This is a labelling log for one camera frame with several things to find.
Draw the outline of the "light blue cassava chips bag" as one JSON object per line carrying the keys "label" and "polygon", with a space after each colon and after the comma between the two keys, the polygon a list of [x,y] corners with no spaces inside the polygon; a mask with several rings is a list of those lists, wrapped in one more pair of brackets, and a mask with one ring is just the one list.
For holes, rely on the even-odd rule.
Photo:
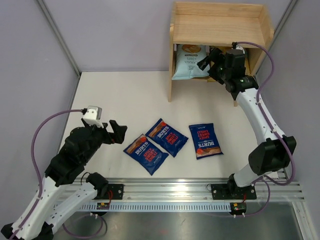
{"label": "light blue cassava chips bag", "polygon": [[204,70],[198,67],[198,62],[207,56],[205,45],[178,44],[176,48],[176,65],[172,80],[189,80],[208,77],[210,66]]}

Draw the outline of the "large yellow kettle chips bag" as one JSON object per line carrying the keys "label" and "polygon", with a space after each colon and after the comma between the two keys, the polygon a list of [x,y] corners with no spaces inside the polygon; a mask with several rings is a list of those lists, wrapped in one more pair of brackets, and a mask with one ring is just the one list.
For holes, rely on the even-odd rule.
{"label": "large yellow kettle chips bag", "polygon": [[[237,50],[236,52],[236,57],[238,56],[238,52],[241,52],[240,56],[241,59],[238,61],[241,64],[238,65],[232,65],[232,60],[231,60],[231,54],[235,53],[235,49],[232,47],[227,47],[227,46],[221,46],[221,47],[215,47],[215,46],[210,46],[209,50],[211,48],[219,48],[224,54],[225,54],[225,65],[224,65],[224,71],[228,68],[236,68],[235,74],[239,76],[240,74],[249,74],[250,73],[250,68],[249,68],[249,62],[248,62],[248,54],[245,56],[241,50]],[[208,71],[209,77],[215,80],[216,82],[219,82],[220,84],[224,84],[224,71],[221,75],[210,75],[210,69]]]}

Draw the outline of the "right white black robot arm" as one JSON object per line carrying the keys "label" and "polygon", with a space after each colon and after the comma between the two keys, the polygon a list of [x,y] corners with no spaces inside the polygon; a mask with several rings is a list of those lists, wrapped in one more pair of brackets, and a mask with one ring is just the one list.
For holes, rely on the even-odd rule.
{"label": "right white black robot arm", "polygon": [[197,65],[231,94],[245,113],[257,140],[257,147],[249,154],[248,164],[229,176],[227,183],[212,184],[215,200],[255,200],[253,184],[272,172],[288,167],[297,142],[273,122],[253,76],[246,74],[246,55],[243,50],[231,48],[222,52],[212,47]]}

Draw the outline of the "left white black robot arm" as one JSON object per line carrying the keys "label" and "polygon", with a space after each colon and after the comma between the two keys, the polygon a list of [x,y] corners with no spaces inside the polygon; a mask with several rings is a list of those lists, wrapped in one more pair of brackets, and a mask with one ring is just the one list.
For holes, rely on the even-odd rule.
{"label": "left white black robot arm", "polygon": [[51,240],[57,230],[83,204],[93,199],[112,198],[109,182],[97,172],[91,173],[75,193],[57,205],[61,194],[70,186],[101,145],[122,144],[127,126],[110,120],[101,127],[85,123],[70,132],[59,153],[45,170],[42,185],[24,213],[13,223],[2,227],[8,240]]}

